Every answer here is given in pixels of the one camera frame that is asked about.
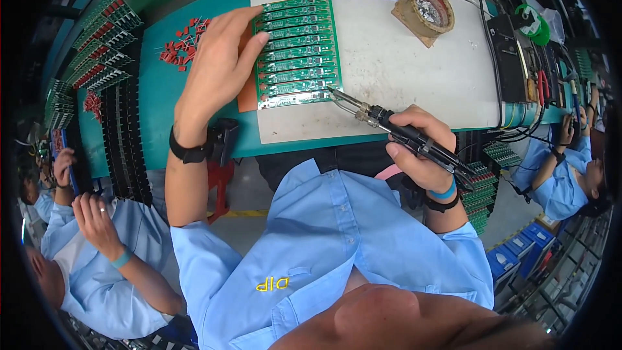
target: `circuit board panel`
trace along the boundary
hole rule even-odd
[[[270,38],[256,62],[258,109],[331,101],[342,90],[331,0],[287,0],[264,5],[253,34]]]

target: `fingernail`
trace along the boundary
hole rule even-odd
[[[389,153],[389,156],[391,158],[395,158],[399,154],[399,145],[398,144],[389,143],[386,146],[386,150],[387,150],[387,153]]]
[[[267,43],[269,38],[270,38],[270,35],[266,33],[265,31],[261,31],[260,33],[257,34],[257,40],[263,44]]]

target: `light blue shirt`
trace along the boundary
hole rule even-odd
[[[172,242],[157,211],[132,200],[119,200],[112,221],[121,242],[161,272]],[[53,259],[78,232],[74,210],[54,204],[41,253]],[[167,325],[163,315],[88,241],[69,274],[68,292],[60,308],[111,339],[143,338]]]
[[[532,138],[525,159],[512,174],[512,180],[520,190],[531,185],[538,170],[550,154],[548,144]],[[544,210],[553,221],[563,221],[576,214],[588,203],[585,192],[577,183],[570,166],[572,165],[585,175],[587,163],[592,160],[592,148],[589,136],[581,136],[577,149],[566,149],[566,159],[562,161],[540,187],[529,193],[529,196]]]
[[[39,192],[39,198],[35,201],[33,207],[37,210],[37,214],[43,220],[43,222],[50,223],[50,216],[52,214],[52,206],[54,200],[49,190]]]
[[[353,265],[375,284],[494,303],[470,223],[434,234],[400,208],[386,182],[321,175],[313,159],[285,175],[266,230],[244,259],[203,222],[172,227],[171,235],[202,350],[267,349],[334,304]]]

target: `teal wristband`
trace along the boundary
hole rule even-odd
[[[128,263],[130,258],[132,258],[132,252],[127,246],[125,246],[125,251],[123,252],[123,254],[121,254],[121,256],[115,261],[112,261],[111,264],[114,268],[118,269]]]
[[[449,187],[447,192],[445,193],[436,193],[434,191],[429,191],[429,192],[430,192],[430,196],[435,199],[446,200],[452,197],[455,190],[456,190],[456,179],[452,177],[452,186]]]

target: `plastic bag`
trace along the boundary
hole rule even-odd
[[[559,15],[559,12],[557,12],[557,10],[545,8],[542,12],[540,12],[540,15],[550,29],[550,40],[563,45],[566,40],[566,35],[564,34],[562,16]]]

